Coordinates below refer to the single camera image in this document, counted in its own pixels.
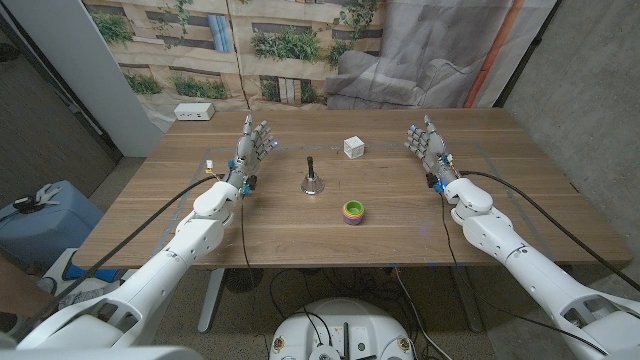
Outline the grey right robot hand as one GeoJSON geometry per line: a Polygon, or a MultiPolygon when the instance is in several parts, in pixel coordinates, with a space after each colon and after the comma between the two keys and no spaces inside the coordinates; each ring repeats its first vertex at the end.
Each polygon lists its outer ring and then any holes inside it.
{"type": "Polygon", "coordinates": [[[424,124],[425,129],[412,125],[407,130],[404,146],[417,156],[435,183],[445,188],[460,175],[454,169],[446,144],[428,115],[424,116],[424,124]]]}

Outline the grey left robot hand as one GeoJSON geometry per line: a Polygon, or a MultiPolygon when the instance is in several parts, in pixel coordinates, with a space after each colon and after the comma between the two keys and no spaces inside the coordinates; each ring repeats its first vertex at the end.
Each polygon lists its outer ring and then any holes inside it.
{"type": "Polygon", "coordinates": [[[236,188],[242,188],[246,181],[255,175],[261,161],[278,146],[278,141],[270,134],[267,121],[253,126],[251,114],[246,116],[242,135],[240,136],[232,165],[226,182],[236,188]]]}

